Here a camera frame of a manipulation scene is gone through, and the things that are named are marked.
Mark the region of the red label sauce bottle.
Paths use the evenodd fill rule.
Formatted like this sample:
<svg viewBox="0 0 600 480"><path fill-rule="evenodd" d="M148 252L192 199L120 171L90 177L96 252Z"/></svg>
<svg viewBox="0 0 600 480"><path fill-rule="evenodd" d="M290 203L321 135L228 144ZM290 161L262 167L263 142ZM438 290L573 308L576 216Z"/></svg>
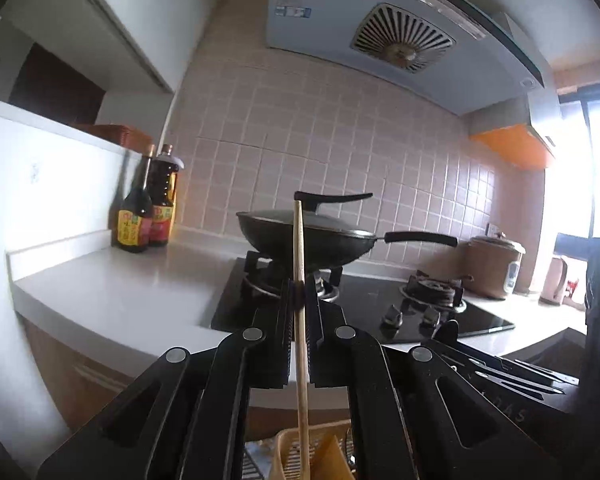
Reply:
<svg viewBox="0 0 600 480"><path fill-rule="evenodd" d="M178 173L183 169L184 162L173 154L173 145L163 144L149 170L148 193L152 203L150 246L162 247L169 243L178 197Z"/></svg>

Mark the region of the black frying pan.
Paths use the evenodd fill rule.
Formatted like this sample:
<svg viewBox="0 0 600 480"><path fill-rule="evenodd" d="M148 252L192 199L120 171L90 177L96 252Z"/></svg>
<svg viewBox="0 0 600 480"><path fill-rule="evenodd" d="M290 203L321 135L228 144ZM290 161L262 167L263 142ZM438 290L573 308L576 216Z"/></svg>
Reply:
<svg viewBox="0 0 600 480"><path fill-rule="evenodd" d="M242 234L265 257L287 269L294 261L294 213L291 210L238 211ZM435 232L390 231L376 235L327 214L303 213L304 263L308 270L345 266L370 252L377 242L434 243L456 247L454 236Z"/></svg>

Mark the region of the wooden chopstick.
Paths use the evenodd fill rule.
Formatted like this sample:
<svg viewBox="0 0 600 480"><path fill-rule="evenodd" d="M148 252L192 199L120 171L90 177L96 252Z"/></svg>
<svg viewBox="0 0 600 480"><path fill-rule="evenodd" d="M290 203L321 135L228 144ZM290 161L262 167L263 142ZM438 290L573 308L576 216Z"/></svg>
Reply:
<svg viewBox="0 0 600 480"><path fill-rule="evenodd" d="M294 348L296 348L298 435L300 479L311 478L309 439L309 364L306 343L306 300L304 299L304 235L303 211L300 200L294 201Z"/></svg>

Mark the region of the dark soy sauce bottle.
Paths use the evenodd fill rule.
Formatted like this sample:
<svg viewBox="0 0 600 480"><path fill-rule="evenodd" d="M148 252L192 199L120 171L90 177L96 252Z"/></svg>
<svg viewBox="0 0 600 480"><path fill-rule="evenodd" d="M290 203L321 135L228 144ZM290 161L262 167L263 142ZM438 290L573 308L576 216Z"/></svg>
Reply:
<svg viewBox="0 0 600 480"><path fill-rule="evenodd" d="M117 245L126 252L144 252L149 245L154 207L147 189L155 145L143 152L130 192L123 200L117 220Z"/></svg>

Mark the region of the brown rice cooker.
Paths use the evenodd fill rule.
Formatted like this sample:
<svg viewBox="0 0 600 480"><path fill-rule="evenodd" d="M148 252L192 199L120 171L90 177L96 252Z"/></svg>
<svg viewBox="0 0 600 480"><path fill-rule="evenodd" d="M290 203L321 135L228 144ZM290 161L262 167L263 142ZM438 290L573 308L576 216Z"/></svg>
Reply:
<svg viewBox="0 0 600 480"><path fill-rule="evenodd" d="M516 286L524 246L503 235L471 237L465 250L463 285L477 295L504 300Z"/></svg>

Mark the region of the black gas stove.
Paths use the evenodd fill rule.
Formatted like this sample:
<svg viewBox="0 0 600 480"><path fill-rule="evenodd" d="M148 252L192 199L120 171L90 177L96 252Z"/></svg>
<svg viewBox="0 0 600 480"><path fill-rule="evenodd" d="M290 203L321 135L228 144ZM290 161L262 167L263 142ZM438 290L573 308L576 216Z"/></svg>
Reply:
<svg viewBox="0 0 600 480"><path fill-rule="evenodd" d="M257 308L277 308L287 278L283 266L260 252L239 258L211 320L214 330L234 332L251 324ZM460 280L442 281L416 272L403 282L347 275L340 268L314 274L317 297L336 304L346 321L382 344L414 344L434 336L445 322L468 338L511 330L512 322L464 298Z"/></svg>

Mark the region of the range hood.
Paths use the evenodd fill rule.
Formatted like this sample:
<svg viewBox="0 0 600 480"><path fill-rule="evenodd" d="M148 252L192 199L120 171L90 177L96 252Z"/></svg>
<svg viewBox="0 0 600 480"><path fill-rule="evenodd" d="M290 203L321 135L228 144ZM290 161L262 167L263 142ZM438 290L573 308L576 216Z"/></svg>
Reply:
<svg viewBox="0 0 600 480"><path fill-rule="evenodd" d="M268 45L376 76L462 116L558 102L550 66L505 13L469 0L268 0Z"/></svg>

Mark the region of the beige plastic utensil basket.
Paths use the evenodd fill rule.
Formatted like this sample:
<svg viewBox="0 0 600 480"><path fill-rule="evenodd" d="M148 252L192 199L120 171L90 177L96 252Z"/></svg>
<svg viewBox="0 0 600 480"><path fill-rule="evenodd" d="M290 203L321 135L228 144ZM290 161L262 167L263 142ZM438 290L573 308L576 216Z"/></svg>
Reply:
<svg viewBox="0 0 600 480"><path fill-rule="evenodd" d="M309 428L310 479L356 478L350 419ZM303 479L301 445L297 428L276 434L269 479Z"/></svg>

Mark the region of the orange wall cabinet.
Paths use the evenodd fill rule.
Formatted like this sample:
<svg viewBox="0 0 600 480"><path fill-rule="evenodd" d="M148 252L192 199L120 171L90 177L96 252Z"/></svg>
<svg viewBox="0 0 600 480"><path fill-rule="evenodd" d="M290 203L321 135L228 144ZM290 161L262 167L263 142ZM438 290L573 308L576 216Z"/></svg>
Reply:
<svg viewBox="0 0 600 480"><path fill-rule="evenodd" d="M523 124L474 133L469 139L522 170L544 170L553 159L542 140Z"/></svg>

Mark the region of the pink electric kettle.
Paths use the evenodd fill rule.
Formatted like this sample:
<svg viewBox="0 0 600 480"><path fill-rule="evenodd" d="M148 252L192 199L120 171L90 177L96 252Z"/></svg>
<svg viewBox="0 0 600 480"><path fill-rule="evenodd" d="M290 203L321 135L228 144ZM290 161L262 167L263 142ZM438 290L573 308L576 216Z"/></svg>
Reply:
<svg viewBox="0 0 600 480"><path fill-rule="evenodd" d="M564 257L554 256L548 267L540 300L546 304L559 306L567 289L569 266Z"/></svg>

